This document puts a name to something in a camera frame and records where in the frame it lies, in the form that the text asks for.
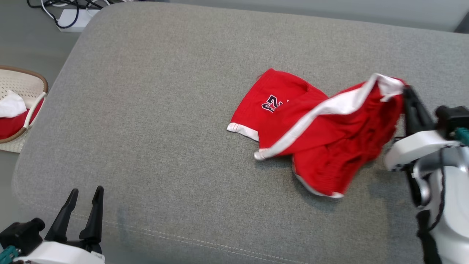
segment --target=white cloth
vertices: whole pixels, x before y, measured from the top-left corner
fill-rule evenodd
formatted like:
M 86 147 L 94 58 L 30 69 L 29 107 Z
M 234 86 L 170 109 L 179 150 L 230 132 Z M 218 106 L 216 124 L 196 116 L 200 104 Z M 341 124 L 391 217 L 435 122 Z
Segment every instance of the white cloth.
M 16 117 L 26 112 L 26 104 L 21 96 L 8 90 L 7 96 L 0 100 L 0 117 Z

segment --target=white stripe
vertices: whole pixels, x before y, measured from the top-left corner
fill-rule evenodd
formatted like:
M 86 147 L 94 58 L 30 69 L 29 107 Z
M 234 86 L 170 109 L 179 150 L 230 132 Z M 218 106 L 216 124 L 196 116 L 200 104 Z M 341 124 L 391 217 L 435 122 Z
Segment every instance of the white stripe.
M 319 195 L 319 196 L 327 196 L 327 197 L 331 197 L 331 198 L 335 198 L 335 199 L 339 199 L 339 198 L 344 197 L 344 194 L 341 194 L 341 193 L 338 193 L 338 192 L 332 192 L 332 195 L 325 195 L 323 193 L 320 193 L 320 192 L 316 191 L 313 187 L 311 187 L 309 184 L 307 184 L 306 181 L 300 175 L 298 175 L 298 173 L 296 173 L 295 160 L 293 159 L 293 157 L 292 157 L 292 170 L 293 170 L 293 174 L 296 176 L 296 178 L 301 182 L 301 184 L 303 184 L 303 186 L 306 188 L 306 190 L 308 190 L 310 193 L 315 194 L 315 195 Z
M 243 136 L 251 138 L 255 141 L 259 141 L 259 135 L 257 131 L 255 131 L 254 129 L 248 128 L 245 125 L 238 124 L 238 123 L 230 123 L 228 125 L 227 130 L 230 132 L 240 133 Z
M 41 95 L 36 98 L 36 100 L 34 101 L 34 104 L 31 106 L 30 111 L 28 112 L 28 115 L 26 116 L 26 119 L 25 119 L 24 125 L 23 125 L 24 128 L 28 129 L 29 126 L 32 125 L 32 124 L 30 124 L 30 120 L 32 118 L 32 115 L 33 115 L 34 111 L 36 110 L 36 108 L 38 107 L 41 100 L 46 96 L 47 96 L 47 93 L 42 92 Z
M 365 99 L 370 94 L 376 82 L 378 82 L 381 95 L 383 95 L 385 99 L 401 94 L 404 88 L 404 84 L 401 81 L 375 73 L 362 87 L 338 94 L 318 104 L 315 108 L 306 113 L 306 115 L 301 117 L 296 124 L 270 148 L 260 149 L 254 153 L 254 157 L 257 160 L 264 160 L 280 154 L 291 146 L 319 115 L 349 115 L 357 111 L 365 102 Z

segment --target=gray cushion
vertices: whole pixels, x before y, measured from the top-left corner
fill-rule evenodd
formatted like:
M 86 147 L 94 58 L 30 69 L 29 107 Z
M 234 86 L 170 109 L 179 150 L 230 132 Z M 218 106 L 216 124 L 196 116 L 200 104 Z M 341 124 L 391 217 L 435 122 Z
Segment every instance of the gray cushion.
M 288 157 L 258 162 L 258 144 L 226 126 L 271 67 L 328 95 L 378 72 L 414 85 L 429 109 L 468 104 L 468 47 L 468 35 L 371 23 L 112 5 L 60 72 L 13 187 L 48 224 L 79 188 L 76 238 L 102 185 L 103 245 L 164 263 L 419 263 L 406 180 L 381 158 L 345 198 L 321 198 Z

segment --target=laundry basket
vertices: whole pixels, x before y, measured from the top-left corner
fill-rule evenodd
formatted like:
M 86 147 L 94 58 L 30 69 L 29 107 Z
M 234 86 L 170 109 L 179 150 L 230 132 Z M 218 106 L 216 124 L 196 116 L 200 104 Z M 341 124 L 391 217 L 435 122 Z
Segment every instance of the laundry basket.
M 38 73 L 0 65 L 0 100 L 11 90 L 21 96 L 26 112 L 0 118 L 0 150 L 19 153 L 47 96 L 48 85 Z

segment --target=jersey number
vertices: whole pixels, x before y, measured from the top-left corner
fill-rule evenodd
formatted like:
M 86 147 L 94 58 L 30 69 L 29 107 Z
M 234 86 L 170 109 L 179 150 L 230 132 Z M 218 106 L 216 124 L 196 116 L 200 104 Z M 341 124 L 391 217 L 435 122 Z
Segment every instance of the jersey number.
M 280 101 L 277 101 L 277 97 L 270 95 L 269 99 L 266 101 L 267 103 L 262 104 L 262 108 L 265 110 L 271 111 L 272 113 L 283 103 Z

